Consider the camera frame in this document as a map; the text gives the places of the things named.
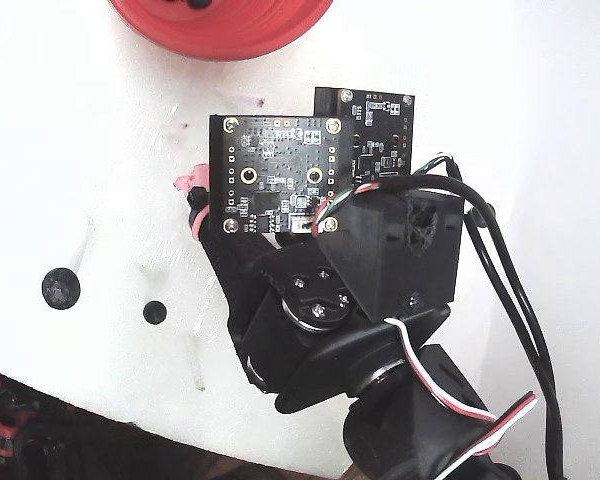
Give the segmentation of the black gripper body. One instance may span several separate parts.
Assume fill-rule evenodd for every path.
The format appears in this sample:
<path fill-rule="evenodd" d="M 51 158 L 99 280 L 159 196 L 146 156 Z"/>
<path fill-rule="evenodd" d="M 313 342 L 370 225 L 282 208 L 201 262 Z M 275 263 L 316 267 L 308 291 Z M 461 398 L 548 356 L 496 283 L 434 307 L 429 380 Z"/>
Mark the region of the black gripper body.
<path fill-rule="evenodd" d="M 234 300 L 234 347 L 248 381 L 295 413 L 357 397 L 404 363 L 396 327 L 369 320 L 346 289 L 253 289 Z"/>

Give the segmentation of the pink tipped gripper finger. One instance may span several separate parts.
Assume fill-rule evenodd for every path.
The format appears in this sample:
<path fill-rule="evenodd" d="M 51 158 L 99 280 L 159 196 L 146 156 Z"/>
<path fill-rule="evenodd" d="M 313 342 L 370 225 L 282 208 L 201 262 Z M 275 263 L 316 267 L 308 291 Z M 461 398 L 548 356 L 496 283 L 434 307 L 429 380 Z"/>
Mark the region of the pink tipped gripper finger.
<path fill-rule="evenodd" d="M 227 234 L 212 225 L 209 165 L 175 180 L 191 208 L 201 243 L 225 294 L 227 328 L 237 350 L 261 349 L 268 337 L 326 335 L 353 311 L 353 299 L 313 239 L 275 247 L 261 234 Z"/>

